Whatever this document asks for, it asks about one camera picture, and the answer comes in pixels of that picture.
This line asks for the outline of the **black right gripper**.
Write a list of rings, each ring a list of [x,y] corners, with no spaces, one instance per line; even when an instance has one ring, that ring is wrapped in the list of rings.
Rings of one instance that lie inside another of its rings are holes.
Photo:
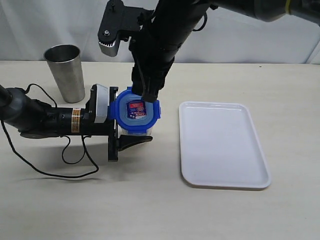
[[[148,10],[138,17],[142,29],[130,41],[134,60],[132,92],[153,103],[165,86],[175,55],[183,44],[181,9]]]

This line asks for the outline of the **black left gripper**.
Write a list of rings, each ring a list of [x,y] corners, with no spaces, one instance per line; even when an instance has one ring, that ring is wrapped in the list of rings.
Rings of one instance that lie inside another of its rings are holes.
[[[117,86],[107,88],[109,89],[110,105],[111,102],[116,100],[119,88]],[[114,119],[108,119],[108,111],[104,123],[94,123],[91,120],[88,101],[85,104],[85,108],[72,109],[72,134],[90,137],[107,136],[107,159],[109,162],[118,161],[118,151],[121,152],[135,145],[153,140],[153,137],[148,135],[120,135],[118,138],[118,125]]]

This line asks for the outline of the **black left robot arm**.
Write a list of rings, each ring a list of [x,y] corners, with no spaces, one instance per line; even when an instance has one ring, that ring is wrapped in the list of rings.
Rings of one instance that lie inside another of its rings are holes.
[[[117,87],[94,84],[85,108],[51,106],[31,99],[19,88],[0,88],[0,119],[28,139],[62,136],[107,136],[108,161],[116,162],[118,152],[152,141],[146,135],[119,135],[118,121],[109,114]]]

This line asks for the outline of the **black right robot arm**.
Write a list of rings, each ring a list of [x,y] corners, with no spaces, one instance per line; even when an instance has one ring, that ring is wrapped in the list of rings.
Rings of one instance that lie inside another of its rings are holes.
[[[292,15],[320,23],[318,0],[160,0],[129,43],[134,59],[132,92],[146,102],[155,102],[176,53],[198,22],[206,17],[207,10],[218,8],[263,22]]]

